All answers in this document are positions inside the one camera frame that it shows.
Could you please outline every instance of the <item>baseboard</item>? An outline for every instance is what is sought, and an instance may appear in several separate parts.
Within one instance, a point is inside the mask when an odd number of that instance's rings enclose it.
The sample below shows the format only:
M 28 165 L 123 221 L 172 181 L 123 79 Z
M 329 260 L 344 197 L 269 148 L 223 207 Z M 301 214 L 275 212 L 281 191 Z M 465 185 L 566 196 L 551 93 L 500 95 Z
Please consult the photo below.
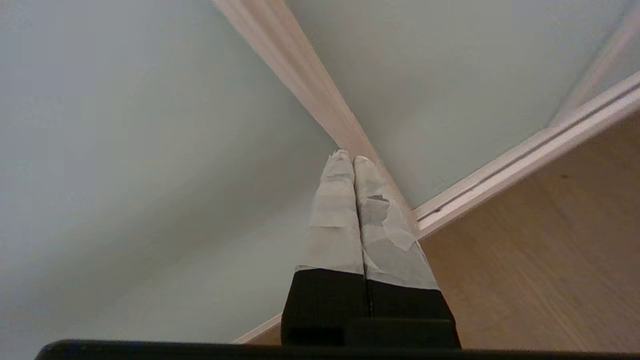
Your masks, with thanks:
M 640 109 L 640 72 L 608 89 L 413 211 L 423 238 Z
M 276 316 L 265 321 L 264 323 L 262 323 L 255 329 L 251 330 L 250 332 L 247 332 L 246 334 L 240 336 L 238 339 L 235 339 L 233 344 L 244 344 L 257 338 L 258 336 L 264 334 L 265 332 L 269 331 L 273 327 L 277 326 L 280 323 L 281 318 L 282 318 L 282 313 L 277 314 Z

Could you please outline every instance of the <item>wall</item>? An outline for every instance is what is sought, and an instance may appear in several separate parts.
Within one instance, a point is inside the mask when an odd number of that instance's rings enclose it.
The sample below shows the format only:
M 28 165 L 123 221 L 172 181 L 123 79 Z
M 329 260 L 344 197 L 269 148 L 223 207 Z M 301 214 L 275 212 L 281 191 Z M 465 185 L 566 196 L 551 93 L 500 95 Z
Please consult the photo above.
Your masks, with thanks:
M 545 127 L 626 4 L 289 1 L 414 207 Z
M 629 18 L 625 19 L 628 24 L 625 25 L 626 32 L 620 40 L 623 48 L 616 53 L 607 69 L 585 94 L 582 104 L 640 71 L 640 26 L 637 25 L 640 18 L 640 1 L 631 1 L 625 13 Z
M 335 144 L 208 0 L 0 13 L 0 357 L 278 313 Z

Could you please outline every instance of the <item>wooden floor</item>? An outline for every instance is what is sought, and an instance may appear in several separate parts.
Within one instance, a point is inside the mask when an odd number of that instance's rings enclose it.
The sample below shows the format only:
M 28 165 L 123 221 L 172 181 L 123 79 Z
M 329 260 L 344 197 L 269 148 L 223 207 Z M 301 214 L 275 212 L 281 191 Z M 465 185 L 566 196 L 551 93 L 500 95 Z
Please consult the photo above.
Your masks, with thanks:
M 464 348 L 640 352 L 640 119 L 423 239 Z M 252 343 L 279 344 L 279 327 Z

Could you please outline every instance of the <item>wooden trim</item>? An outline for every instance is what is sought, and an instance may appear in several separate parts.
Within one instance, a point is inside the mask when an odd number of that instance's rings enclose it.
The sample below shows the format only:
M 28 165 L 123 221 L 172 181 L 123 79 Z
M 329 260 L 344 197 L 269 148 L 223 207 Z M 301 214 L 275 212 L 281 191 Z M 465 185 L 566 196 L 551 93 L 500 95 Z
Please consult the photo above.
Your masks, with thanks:
M 591 93 L 602 77 L 611 69 L 622 52 L 628 47 L 629 42 L 640 32 L 640 2 L 634 3 L 627 11 L 618 28 L 609 37 L 595 60 L 582 78 L 573 87 L 569 96 L 549 124 L 550 127 L 565 123 L 575 109 L 584 104 L 586 96 Z
M 640 109 L 640 72 L 578 108 L 421 205 L 414 214 L 420 237 L 436 231 L 492 195 Z
M 268 332 L 274 327 L 280 325 L 281 318 L 282 318 L 282 313 L 277 314 L 276 316 L 265 321 L 264 323 L 262 323 L 255 329 L 251 330 L 250 332 L 247 332 L 246 334 L 240 336 L 238 339 L 235 339 L 233 344 L 244 344 L 244 343 L 251 342 L 251 340 L 258 338 L 265 332 Z
M 340 148 L 382 166 L 401 207 L 412 218 L 409 205 L 284 1 L 212 1 Z

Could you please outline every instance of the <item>black object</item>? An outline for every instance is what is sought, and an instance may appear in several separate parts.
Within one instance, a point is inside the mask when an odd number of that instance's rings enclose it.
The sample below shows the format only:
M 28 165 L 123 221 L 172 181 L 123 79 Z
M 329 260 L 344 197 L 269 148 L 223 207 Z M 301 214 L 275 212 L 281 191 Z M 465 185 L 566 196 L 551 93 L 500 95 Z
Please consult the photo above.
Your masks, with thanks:
M 640 354 L 415 350 L 332 347 L 268 347 L 133 341 L 64 340 L 46 345 L 36 360 L 592 360 L 640 359 Z
M 297 271 L 280 324 L 282 345 L 460 348 L 440 290 L 334 270 Z

